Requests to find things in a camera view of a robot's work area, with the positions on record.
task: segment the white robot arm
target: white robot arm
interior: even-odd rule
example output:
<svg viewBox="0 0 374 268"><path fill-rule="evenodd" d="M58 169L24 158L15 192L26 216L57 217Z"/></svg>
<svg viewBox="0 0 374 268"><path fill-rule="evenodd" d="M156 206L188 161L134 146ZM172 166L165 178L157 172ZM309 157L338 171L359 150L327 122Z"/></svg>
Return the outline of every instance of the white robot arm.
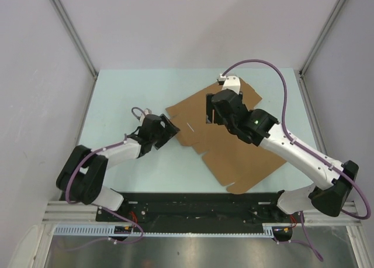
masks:
<svg viewBox="0 0 374 268"><path fill-rule="evenodd" d="M358 166L352 161L342 164L318 152L288 130L286 136L281 123L266 111L247 110L242 102L238 77L220 75L218 82L223 85L222 90L215 95L207 95L207 123L225 125L230 133L242 141L279 155L313 181L312 185L305 188L281 191L278 208L286 214L317 208L329 216L338 216L352 185L333 171L332 167L354 180ZM317 160L311 153L323 157L328 165Z"/></svg>
<svg viewBox="0 0 374 268"><path fill-rule="evenodd" d="M69 200L117 211L124 199L103 186L107 169L144 156L153 146L159 149L179 132L165 115L153 115L149 109L138 119L141 125L122 142L94 151L83 145L74 148L56 181Z"/></svg>

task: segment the cardboard flap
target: cardboard flap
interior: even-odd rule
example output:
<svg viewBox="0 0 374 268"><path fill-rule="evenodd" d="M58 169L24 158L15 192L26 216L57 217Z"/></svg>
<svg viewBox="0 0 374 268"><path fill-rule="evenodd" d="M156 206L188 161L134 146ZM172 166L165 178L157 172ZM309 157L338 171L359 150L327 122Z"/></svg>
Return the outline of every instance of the cardboard flap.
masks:
<svg viewBox="0 0 374 268"><path fill-rule="evenodd" d="M253 109L261 97L240 79L243 103ZM206 94L222 86L213 84L166 110L181 131L176 138L182 146L192 146L227 191L242 194L271 174L285 161L261 147L248 145L231 135L222 125L206 123Z"/></svg>

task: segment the cardboard sheet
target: cardboard sheet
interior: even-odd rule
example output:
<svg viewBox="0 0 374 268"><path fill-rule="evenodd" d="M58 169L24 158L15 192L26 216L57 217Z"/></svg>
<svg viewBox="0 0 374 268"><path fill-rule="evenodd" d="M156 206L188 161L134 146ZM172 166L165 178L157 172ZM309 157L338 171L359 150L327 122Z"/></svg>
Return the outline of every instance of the cardboard sheet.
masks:
<svg viewBox="0 0 374 268"><path fill-rule="evenodd" d="M243 103L253 109L262 99L242 79ZM240 141L224 126L206 124L206 94L222 89L218 84L193 94L166 110L181 131L176 138L182 146L192 146L218 182L233 194L242 194L285 163L279 156Z"/></svg>

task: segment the purple cable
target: purple cable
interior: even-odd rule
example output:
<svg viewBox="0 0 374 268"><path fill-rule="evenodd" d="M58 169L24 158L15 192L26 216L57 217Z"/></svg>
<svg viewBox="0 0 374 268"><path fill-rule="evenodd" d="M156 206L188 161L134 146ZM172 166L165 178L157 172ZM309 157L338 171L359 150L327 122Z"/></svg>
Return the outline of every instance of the purple cable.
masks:
<svg viewBox="0 0 374 268"><path fill-rule="evenodd" d="M314 247L314 245L312 244L311 240L309 239L309 235L308 233L306 232L306 228L305 228L305 224L304 224L304 213L301 212L300 213L300 220L301 220L301 224L302 224L302 228L303 228L303 231L304 231L304 234L305 234L305 237L307 239L307 243L302 241L302 240L290 240L290 241L285 241L285 242L280 242L278 241L275 237L274 237L274 240L275 242L278 244L278 243L282 243L282 244L287 244L287 243L298 243L300 245L303 245L303 246L307 246L308 248L310 248L313 253L315 254L315 256L318 258L318 260L320 262L323 262L323 256L321 255L321 253L319 253L317 251L317 249Z"/></svg>
<svg viewBox="0 0 374 268"><path fill-rule="evenodd" d="M281 125L282 125L283 133L285 134L285 136L290 140L290 142L293 142L293 138L290 136L290 134L289 134L289 132L287 130L287 127L286 127L286 107L287 107L287 97L288 96L287 96L287 84L286 84L286 80L285 80L283 74L279 71L278 68L275 67L275 65L273 65L270 62L267 62L267 61L261 60L261 59L247 59L247 60L239 61L238 63L235 63L234 65L230 66L222 75L226 76L226 74L228 72L230 72L232 69L234 69L235 67L237 67L237 66L239 66L241 64L244 64L244 63L262 63L262 64L265 64L267 66L270 66L271 68L273 68L277 72L278 76L282 80L284 97L283 97L282 123L281 123ZM372 211L371 211L371 208L370 208L370 205L369 205L369 201L366 199L366 197L365 197L364 193L362 192L362 190L358 187L358 185L349 176L347 176L341 170L337 169L335 166L333 166L331 163L329 163L328 161L326 161L324 158L320 157L318 154L316 154L312 150L310 150L307 147L303 146L301 143L295 141L294 144L297 147L299 147L302 150L304 150L305 152L307 152L308 154L310 154L313 157L315 157L317 160L319 160L322 163L324 163L326 166L328 166L329 168L331 168L332 170L334 170L335 172L337 172L339 175L343 176L349 183L351 183L351 185L353 186L353 188L356 189L356 191L358 192L358 194L362 198L363 203L365 204L366 215L362 217L362 216L352 214L352 213L350 213L350 212L342 209L341 211L343 213L345 213L345 214L347 214L347 215L349 215L351 217L357 218L357 219L368 219L368 218L370 218L370 216L372 214ZM311 241L309 239L309 235L306 232L306 228L305 228L305 225L304 225L304 213L303 212L301 212L300 217L301 217L303 231L304 231L305 237L306 237L306 239L307 239L307 241L308 241L309 244L305 243L305 242L303 242L301 240L292 240L291 242L292 243L299 243L301 245L306 245L306 246L310 247L312 249L312 251L314 252L314 254L316 255L316 257L318 258L318 260L319 261L323 261L322 255L313 246L313 244L311 243Z"/></svg>
<svg viewBox="0 0 374 268"><path fill-rule="evenodd" d="M115 144L112 144L112 145L108 145L108 146L105 146L105 147L102 147L102 148L99 148L99 149L96 149L96 150L92 151L90 154L88 154L87 156L85 156L85 157L83 158L83 160L82 160L82 161L77 165L77 167L76 167L75 170L73 171L73 173L72 173L72 175L71 175L71 177L70 177L70 179L69 179L68 185L67 185L67 187L66 187L66 191L65 191L65 200L66 200L66 202L68 202L68 204L76 204L76 203L78 203L78 202L74 202L74 201L71 201L71 200L70 200L70 189L71 189L71 186L72 186L72 183L73 183L75 177L77 176L79 170L80 170L81 167L85 164L85 162L87 162L87 160L88 160L89 158L91 158L94 154L97 154L97 153L99 153L99 152L101 152L101 151L105 151L105 150L107 150L107 149L111 149L111 148L115 148L115 147L121 146L121 145L123 145L123 144L126 144L126 140L127 140L127 136L125 135L123 141L118 142L118 143L115 143ZM139 236L137 239L135 239L135 240L131 240L131 241L128 241L128 242L121 241L121 240L115 240L116 243L124 243L124 244L136 243L136 242L140 241L140 240L143 238L143 236L144 236L144 230L143 230L143 228L142 228L139 224L137 224L137 223L135 223L135 222L133 222L133 221L127 219L126 217L122 217L121 215L115 213L114 211L111 211L109 208L102 207L102 209L104 209L104 210L107 211L108 213L110 213L110 214L112 214L112 215L118 217L119 219L122 219L122 220L124 220L124 221L126 221L126 222L129 222L129 223L131 223L132 225L138 227L138 229L139 229L140 232L141 232L140 236ZM91 245L91 244L93 244L93 243L95 243L95 242L99 242L99 241L101 241L101 240L108 240L108 238L99 238L99 239L95 239L95 240L92 240L92 241L90 241L90 242L88 242L88 243L86 243L86 244L84 244L84 245L82 245L82 246L79 246L79 247L77 247L77 248L73 248L73 249L64 249L64 250L65 250L65 251L74 251L74 250L82 249L82 248L84 248L84 247L86 247L86 246L89 246L89 245Z"/></svg>
<svg viewBox="0 0 374 268"><path fill-rule="evenodd" d="M142 113L144 115L144 117L146 116L146 113L144 112L143 109L139 108L139 107L132 107L131 109L131 113L135 116L135 118L137 118L138 120L140 120L140 116L136 115L135 113L135 110L138 110L140 113Z"/></svg>
<svg viewBox="0 0 374 268"><path fill-rule="evenodd" d="M278 76L282 80L284 98L283 98L282 123L281 123L281 125L282 125L282 129L283 129L283 132L284 132L285 136L290 140L290 142L292 142L293 138L290 136L290 134L289 134L289 132L287 130L287 127L286 127L287 84L286 84L286 80L285 80L284 76L279 71L279 69L276 68L273 64L271 64L270 62L267 62L265 60L261 60L261 59L247 59L247 60L239 61L238 63L235 63L234 65L230 66L222 75L225 76L229 71L231 71L235 67L237 67L237 66L239 66L241 64L244 64L244 63L262 63L262 64L265 64L267 66L270 66L271 68L273 68L277 72ZM299 147L302 150L304 150L305 152L307 152L308 154L310 154L313 157L315 157L317 160L319 160L322 163L324 163L326 166L328 166L329 168L331 168L332 170L334 170L339 175L343 176L343 178L345 178L349 183L351 183L351 185L353 186L353 188L356 189L356 191L358 192L358 194L362 198L363 203L365 204L366 215L362 217L362 216L352 214L352 213L350 213L350 212L342 209L341 211L343 213L345 213L345 214L347 214L347 215L349 215L351 217L357 218L357 219L368 219L368 218L370 218L370 216L372 215L372 211L371 211L371 208L370 208L370 205L369 205L369 201L365 197L365 195L362 192L362 190L358 187L358 185L356 184L356 182L354 182L349 176L347 176L341 170L339 170L338 168L336 168L335 166L333 166L331 163L329 163L328 161L326 161L324 158L320 157L318 154L316 154L312 150L310 150L307 147L303 146L301 143L295 141L294 144L297 147Z"/></svg>

